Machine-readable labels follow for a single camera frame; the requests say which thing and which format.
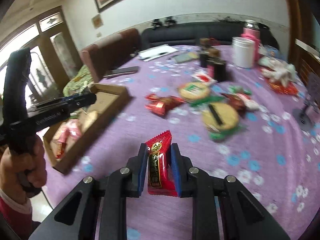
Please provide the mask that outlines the red sleeve forearm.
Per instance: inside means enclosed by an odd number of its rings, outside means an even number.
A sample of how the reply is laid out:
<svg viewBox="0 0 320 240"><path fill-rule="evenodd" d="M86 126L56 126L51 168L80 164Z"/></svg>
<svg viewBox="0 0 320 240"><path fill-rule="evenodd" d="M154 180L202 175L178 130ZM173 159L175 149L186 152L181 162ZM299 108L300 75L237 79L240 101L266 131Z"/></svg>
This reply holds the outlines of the red sleeve forearm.
<svg viewBox="0 0 320 240"><path fill-rule="evenodd" d="M28 239L33 230L32 205L29 198L18 204L1 190L1 213L21 239Z"/></svg>

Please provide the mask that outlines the person's left hand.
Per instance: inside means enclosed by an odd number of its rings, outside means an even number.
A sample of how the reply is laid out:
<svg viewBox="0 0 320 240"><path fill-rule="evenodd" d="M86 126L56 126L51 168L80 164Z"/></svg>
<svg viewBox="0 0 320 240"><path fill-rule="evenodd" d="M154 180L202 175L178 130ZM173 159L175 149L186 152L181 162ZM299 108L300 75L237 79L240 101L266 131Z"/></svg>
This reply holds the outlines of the person's left hand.
<svg viewBox="0 0 320 240"><path fill-rule="evenodd" d="M18 174L29 170L29 183L35 188L43 187L47 182L46 161L44 159L43 142L35 135L35 144L32 153L16 155L7 148L1 156L1 190L18 204L27 202L27 193L23 190Z"/></svg>

